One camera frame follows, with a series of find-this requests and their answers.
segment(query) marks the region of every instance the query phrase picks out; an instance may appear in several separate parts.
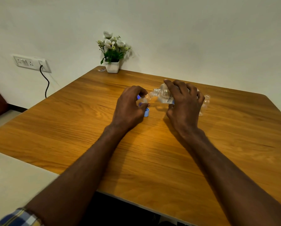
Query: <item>white square pot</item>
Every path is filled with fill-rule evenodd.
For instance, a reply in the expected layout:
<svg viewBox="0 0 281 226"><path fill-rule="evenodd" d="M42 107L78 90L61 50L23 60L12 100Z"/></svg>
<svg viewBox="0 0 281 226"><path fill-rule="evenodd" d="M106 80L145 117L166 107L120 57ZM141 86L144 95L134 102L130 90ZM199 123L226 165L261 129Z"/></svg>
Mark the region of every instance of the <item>white square pot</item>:
<svg viewBox="0 0 281 226"><path fill-rule="evenodd" d="M120 68L120 62L117 62L117 63L105 62L105 66L106 66L106 70L108 73L117 73L118 69Z"/></svg>

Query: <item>bottle neck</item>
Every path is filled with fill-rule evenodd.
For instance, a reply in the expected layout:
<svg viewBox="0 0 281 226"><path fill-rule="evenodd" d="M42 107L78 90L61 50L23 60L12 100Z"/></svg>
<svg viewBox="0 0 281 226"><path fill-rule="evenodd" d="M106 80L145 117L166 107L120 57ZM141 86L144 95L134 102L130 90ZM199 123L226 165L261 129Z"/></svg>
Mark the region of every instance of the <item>bottle neck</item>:
<svg viewBox="0 0 281 226"><path fill-rule="evenodd" d="M154 89L148 95L152 98L152 97L157 97L159 93L160 93L160 89Z"/></svg>

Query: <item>bottle cap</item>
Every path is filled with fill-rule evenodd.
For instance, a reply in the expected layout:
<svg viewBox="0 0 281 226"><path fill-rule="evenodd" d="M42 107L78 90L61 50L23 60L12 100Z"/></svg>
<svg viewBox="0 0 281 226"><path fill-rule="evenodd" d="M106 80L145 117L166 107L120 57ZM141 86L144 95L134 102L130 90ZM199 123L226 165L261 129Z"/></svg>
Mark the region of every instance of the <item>bottle cap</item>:
<svg viewBox="0 0 281 226"><path fill-rule="evenodd" d="M149 116L149 108L146 108L146 110L145 110L144 117L147 117L147 116Z"/></svg>

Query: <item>black cable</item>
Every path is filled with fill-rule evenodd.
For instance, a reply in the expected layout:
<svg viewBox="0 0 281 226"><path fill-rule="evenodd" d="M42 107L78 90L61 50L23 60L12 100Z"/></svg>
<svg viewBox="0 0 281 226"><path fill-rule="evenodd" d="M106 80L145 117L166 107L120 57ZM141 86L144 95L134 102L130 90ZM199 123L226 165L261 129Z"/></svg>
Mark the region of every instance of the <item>black cable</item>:
<svg viewBox="0 0 281 226"><path fill-rule="evenodd" d="M46 98L46 92L47 92L47 89L48 87L50 86L50 81L44 76L44 74L42 73L41 71L41 67L43 67L43 65L40 66L39 70L40 70L40 73L42 74L42 76L47 80L48 84L47 84L47 88L45 90L45 98Z"/></svg>

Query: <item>wooden table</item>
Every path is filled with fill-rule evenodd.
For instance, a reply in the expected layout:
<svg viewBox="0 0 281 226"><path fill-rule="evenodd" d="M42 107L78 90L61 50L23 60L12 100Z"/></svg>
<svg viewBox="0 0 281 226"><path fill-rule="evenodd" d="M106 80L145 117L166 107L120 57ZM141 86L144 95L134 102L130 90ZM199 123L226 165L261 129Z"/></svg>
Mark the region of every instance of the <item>wooden table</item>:
<svg viewBox="0 0 281 226"><path fill-rule="evenodd" d="M0 152L62 173L100 136L127 86L148 91L163 77L96 67L0 128ZM281 202L281 112L265 96L193 83L211 95L199 118L213 144ZM210 186L174 137L167 105L150 115L115 151L100 191L197 225L228 225Z"/></svg>

